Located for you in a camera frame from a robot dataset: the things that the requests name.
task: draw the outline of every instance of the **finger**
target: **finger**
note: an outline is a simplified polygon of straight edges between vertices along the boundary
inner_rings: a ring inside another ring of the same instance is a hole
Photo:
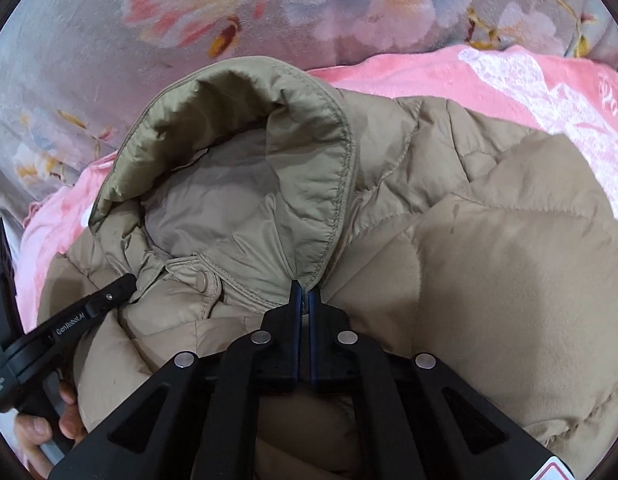
[[[86,428],[82,428],[80,434],[75,437],[75,445],[77,446],[79,443],[81,443],[88,434],[89,433],[87,433]]]
[[[76,402],[78,402],[78,396],[75,392],[73,384],[68,383],[67,381],[60,381],[58,391],[60,391],[60,396],[62,397],[62,400],[67,404],[75,404]]]
[[[62,434],[71,440],[75,440],[84,431],[77,404],[70,404],[65,408],[64,413],[60,417],[59,425]]]
[[[14,433],[20,449],[33,469],[43,478],[47,478],[53,465],[38,446],[51,439],[51,425],[44,418],[38,416],[18,415],[14,425]]]

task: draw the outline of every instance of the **down jacket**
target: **down jacket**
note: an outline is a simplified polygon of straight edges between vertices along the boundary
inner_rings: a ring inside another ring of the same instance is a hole
[[[74,353],[89,431],[177,352],[257,329],[296,279],[387,351],[437,354],[579,479],[618,436],[618,222],[565,136],[221,62],[138,118],[41,320],[126,272],[129,306]],[[346,402],[262,400],[259,478],[360,463]]]

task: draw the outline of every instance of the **pink fleece blanket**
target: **pink fleece blanket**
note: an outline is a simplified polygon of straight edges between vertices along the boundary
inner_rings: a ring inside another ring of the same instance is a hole
[[[339,88],[387,97],[445,97],[491,117],[564,132],[592,166],[618,219],[618,74],[606,66],[538,56],[520,47],[496,53],[454,46],[431,54],[375,56],[311,73]],[[32,208],[16,272],[25,330],[36,326],[51,259],[86,227],[112,164],[113,155],[93,163],[72,189]]]

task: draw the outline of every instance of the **flower pattern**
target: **flower pattern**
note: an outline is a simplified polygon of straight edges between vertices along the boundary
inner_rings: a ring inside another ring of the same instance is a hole
[[[459,43],[618,67],[601,0],[26,0],[0,34],[0,171],[23,218],[118,148],[156,92],[216,60],[308,69]]]

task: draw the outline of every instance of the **jacket hood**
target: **jacket hood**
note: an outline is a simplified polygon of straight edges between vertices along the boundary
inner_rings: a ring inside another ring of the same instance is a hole
[[[279,244],[279,266],[312,288],[342,232],[355,180],[356,142],[339,101],[336,89],[261,57],[220,62],[174,83],[124,140],[90,216],[92,232],[116,203],[140,197],[201,150],[265,126],[266,158],[278,180],[272,222],[264,233],[244,230],[238,265],[256,256],[262,240]],[[223,266],[221,257],[215,261]],[[236,264],[232,272],[240,275]]]

